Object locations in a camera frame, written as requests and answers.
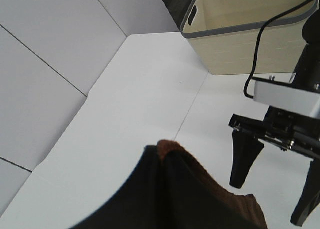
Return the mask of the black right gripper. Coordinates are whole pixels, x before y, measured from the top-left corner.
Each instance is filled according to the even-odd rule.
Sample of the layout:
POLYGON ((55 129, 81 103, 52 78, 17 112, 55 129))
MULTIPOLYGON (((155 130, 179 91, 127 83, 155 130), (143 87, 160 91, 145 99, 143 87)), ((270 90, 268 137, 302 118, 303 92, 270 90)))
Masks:
POLYGON ((233 114, 229 126, 234 129, 229 181, 234 188, 242 188, 253 163, 263 150, 264 144, 259 140, 282 151, 292 151, 314 159, 290 219, 293 225, 303 226, 320 204, 320 120, 270 106, 262 121, 233 114))

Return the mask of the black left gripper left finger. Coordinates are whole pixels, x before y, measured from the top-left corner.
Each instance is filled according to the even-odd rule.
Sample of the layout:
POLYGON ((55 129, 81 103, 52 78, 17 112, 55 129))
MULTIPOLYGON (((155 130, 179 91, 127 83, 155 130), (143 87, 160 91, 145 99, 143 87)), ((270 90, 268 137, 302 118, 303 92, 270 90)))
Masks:
POLYGON ((121 188, 74 229, 158 229, 157 147, 149 145, 121 188))

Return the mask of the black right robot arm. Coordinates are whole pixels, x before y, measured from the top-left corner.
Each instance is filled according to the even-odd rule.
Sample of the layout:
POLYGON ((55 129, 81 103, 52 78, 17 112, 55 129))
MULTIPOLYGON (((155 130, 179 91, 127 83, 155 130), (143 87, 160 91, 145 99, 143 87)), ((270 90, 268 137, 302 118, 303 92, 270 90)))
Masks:
POLYGON ((233 164, 230 185, 241 188, 264 148, 270 143, 311 159, 303 192, 291 216, 301 227, 320 203, 320 14, 304 24, 306 45, 289 82, 254 78, 254 101, 267 105, 263 120, 233 115, 233 164))

